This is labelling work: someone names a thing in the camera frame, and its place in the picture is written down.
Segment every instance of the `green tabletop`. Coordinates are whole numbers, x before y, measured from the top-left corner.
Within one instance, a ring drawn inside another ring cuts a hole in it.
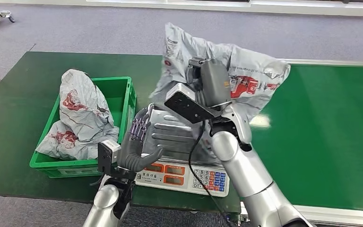
[[[131,76],[148,103],[161,56],[28,52],[0,83],[0,195],[91,201],[95,177],[49,179],[28,162],[69,68],[92,77]],[[296,205],[363,210],[363,67],[294,64],[253,127],[253,146]],[[239,212],[234,189],[220,199]],[[208,197],[136,187],[133,203],[215,211]]]
[[[363,210],[363,67],[292,65],[253,146],[295,205]]]
[[[91,77],[130,76],[137,93],[137,110],[149,102],[161,75],[161,56],[27,52],[0,83],[0,195],[91,202],[99,177],[50,179],[28,163],[68,69]],[[240,212],[240,198],[217,198],[230,213]],[[136,186],[134,205],[216,212],[208,196]]]

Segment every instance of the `weighing scale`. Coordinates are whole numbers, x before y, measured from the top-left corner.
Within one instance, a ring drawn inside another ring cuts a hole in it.
[[[152,153],[158,144],[163,155],[159,161],[137,173],[136,184],[208,195],[188,165],[189,152],[195,142],[192,128],[158,106],[154,107],[150,122],[153,127],[149,127],[146,133],[142,156]],[[229,177],[213,154],[199,145],[191,160],[196,175],[213,196],[228,195]]]
[[[213,196],[225,197],[229,193],[229,177],[216,167],[192,166]],[[208,195],[194,177],[188,165],[158,161],[138,172],[136,184],[154,188]]]

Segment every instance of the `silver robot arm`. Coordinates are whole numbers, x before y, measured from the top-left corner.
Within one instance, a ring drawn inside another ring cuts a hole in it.
[[[219,131],[212,137],[212,150],[221,160],[237,193],[243,197],[252,226],[314,226],[283,195],[251,146],[248,117],[239,105],[227,106],[223,117],[229,117],[236,125],[240,143],[232,133]]]
[[[152,108],[149,105],[136,114],[121,147],[113,140],[98,144],[98,170],[103,175],[83,227],[119,227],[130,208],[136,172],[161,157],[161,149],[141,157]]]
[[[189,64],[187,83],[171,89],[164,104],[191,123],[209,122],[212,150],[243,197],[252,226],[313,227],[283,195],[252,148],[245,104],[231,100],[226,68],[199,58]]]

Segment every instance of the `green plastic crate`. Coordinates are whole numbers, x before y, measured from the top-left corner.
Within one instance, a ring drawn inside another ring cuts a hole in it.
[[[130,77],[93,78],[92,81],[102,91],[113,116],[114,125],[120,128],[118,143],[120,144],[126,130],[131,126],[136,109],[136,92]],[[59,96],[49,115],[38,144],[49,132],[52,124],[59,120]],[[95,176],[98,172],[96,159],[63,161],[34,151],[30,160],[30,167],[35,168],[50,178]]]

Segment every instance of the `gray carpet floor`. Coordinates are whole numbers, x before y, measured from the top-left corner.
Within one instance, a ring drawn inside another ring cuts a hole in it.
[[[363,61],[363,17],[0,4],[0,78],[26,51],[162,54],[164,24],[277,58]],[[91,205],[0,197],[0,227],[81,226]],[[216,214],[136,208],[123,225],[222,226]]]

